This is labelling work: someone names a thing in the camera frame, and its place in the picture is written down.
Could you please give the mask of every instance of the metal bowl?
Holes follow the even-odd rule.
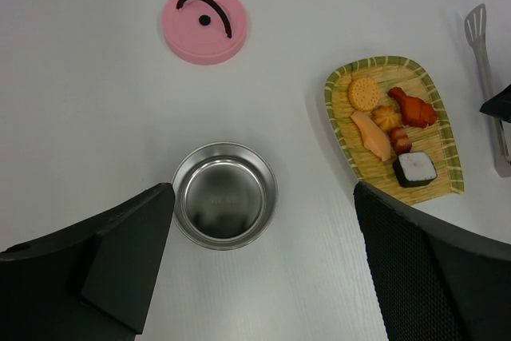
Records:
[[[248,147],[213,143],[177,167],[174,215],[181,231],[203,247],[243,247],[270,224],[277,183],[268,163]]]

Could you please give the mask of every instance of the pink lid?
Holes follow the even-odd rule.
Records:
[[[247,37],[247,12],[239,0],[169,0],[161,18],[168,46],[194,64],[230,59]]]

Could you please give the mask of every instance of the white tabletop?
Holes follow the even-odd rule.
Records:
[[[418,207],[511,243],[511,179],[493,170],[462,27],[485,2],[489,59],[504,88],[509,0],[240,0],[248,40],[231,61],[207,67],[165,45],[166,1],[0,0],[1,249],[170,181],[200,145],[236,141],[274,169],[275,219],[230,252],[200,248],[172,224],[137,339],[386,339],[352,201],[356,179],[323,108],[334,69],[378,55],[428,70],[458,144],[465,195]]]

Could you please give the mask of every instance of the woven basket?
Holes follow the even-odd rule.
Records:
[[[348,100],[347,91],[354,79],[365,76],[378,83],[380,105],[392,105],[399,111],[395,100],[387,96],[389,89],[397,86],[407,95],[431,103],[437,111],[438,119],[434,125],[426,129],[406,127],[413,144],[412,152],[426,152],[437,169],[438,178],[428,186],[402,188],[392,169],[396,156],[381,161],[364,148],[360,131],[351,120],[355,109]],[[464,192],[463,172],[447,112],[430,75],[415,61],[406,57],[380,56],[345,65],[328,78],[325,102],[337,140],[359,180],[365,180],[410,205],[451,192]]]

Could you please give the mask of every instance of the black dot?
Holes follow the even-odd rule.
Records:
[[[199,23],[201,26],[209,26],[209,23],[211,23],[211,18],[208,15],[201,15],[199,18]]]

